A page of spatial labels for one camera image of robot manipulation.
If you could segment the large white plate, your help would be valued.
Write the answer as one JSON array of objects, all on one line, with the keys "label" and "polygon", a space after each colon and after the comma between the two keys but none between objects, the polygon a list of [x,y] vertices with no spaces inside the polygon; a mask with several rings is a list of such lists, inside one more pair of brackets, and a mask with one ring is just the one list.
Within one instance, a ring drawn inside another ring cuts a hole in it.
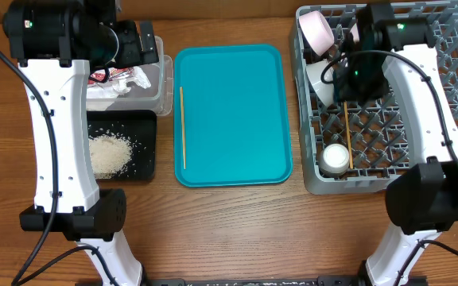
[{"label": "large white plate", "polygon": [[357,24],[354,24],[350,29],[350,34],[352,36],[353,42],[355,44],[359,43],[359,30]]}]

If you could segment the grey bowl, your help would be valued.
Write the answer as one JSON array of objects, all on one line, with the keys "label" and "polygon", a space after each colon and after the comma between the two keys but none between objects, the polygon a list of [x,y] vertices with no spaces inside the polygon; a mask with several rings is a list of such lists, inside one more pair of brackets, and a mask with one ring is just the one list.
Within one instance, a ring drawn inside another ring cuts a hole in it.
[{"label": "grey bowl", "polygon": [[325,105],[336,104],[335,90],[332,83],[324,83],[321,80],[322,71],[328,66],[327,60],[321,60],[314,64],[306,65],[306,74],[309,84],[313,88],[317,98]]}]

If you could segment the small white bowl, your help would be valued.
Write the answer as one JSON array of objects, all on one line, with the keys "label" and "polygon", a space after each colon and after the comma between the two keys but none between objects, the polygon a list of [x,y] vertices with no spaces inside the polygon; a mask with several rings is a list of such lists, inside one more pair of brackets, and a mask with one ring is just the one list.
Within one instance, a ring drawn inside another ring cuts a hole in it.
[{"label": "small white bowl", "polygon": [[334,45],[332,29],[321,12],[309,12],[301,15],[298,20],[305,39],[318,56],[322,56]]}]

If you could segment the white paper cup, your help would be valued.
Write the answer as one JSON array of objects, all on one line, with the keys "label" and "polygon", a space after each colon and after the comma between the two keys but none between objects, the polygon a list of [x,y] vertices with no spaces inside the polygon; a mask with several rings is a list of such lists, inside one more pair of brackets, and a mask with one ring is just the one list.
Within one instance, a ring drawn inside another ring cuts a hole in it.
[{"label": "white paper cup", "polygon": [[329,177],[342,176],[349,169],[349,151],[341,144],[327,145],[318,158],[320,171]]}]

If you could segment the white rice pile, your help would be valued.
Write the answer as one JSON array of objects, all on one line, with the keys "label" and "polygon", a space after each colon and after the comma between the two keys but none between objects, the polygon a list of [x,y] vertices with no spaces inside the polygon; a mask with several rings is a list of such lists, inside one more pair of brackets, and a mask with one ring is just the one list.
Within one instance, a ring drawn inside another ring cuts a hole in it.
[{"label": "white rice pile", "polygon": [[138,140],[110,129],[96,128],[88,137],[91,166],[98,180],[129,178],[135,173],[135,158],[146,147]]}]

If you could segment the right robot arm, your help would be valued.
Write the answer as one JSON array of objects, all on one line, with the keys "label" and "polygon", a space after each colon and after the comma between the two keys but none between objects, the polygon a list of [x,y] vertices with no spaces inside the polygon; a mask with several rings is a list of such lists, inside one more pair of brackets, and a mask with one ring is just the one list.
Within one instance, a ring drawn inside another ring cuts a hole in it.
[{"label": "right robot arm", "polygon": [[374,2],[355,19],[356,34],[333,61],[335,99],[362,103],[392,92],[409,151],[409,169],[386,188],[390,225],[359,279],[406,285],[425,249],[458,222],[458,126],[426,18],[399,18],[390,3]]}]

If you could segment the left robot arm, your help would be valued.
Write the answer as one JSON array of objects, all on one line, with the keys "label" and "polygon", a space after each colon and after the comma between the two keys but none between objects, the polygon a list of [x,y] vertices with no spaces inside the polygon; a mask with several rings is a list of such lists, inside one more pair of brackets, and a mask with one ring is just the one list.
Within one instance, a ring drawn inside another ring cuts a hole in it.
[{"label": "left robot arm", "polygon": [[126,196],[100,189],[89,154],[87,85],[94,71],[154,64],[153,25],[119,20],[114,1],[14,1],[3,19],[11,67],[25,84],[37,184],[21,228],[62,233],[105,285],[145,285],[123,232]]}]

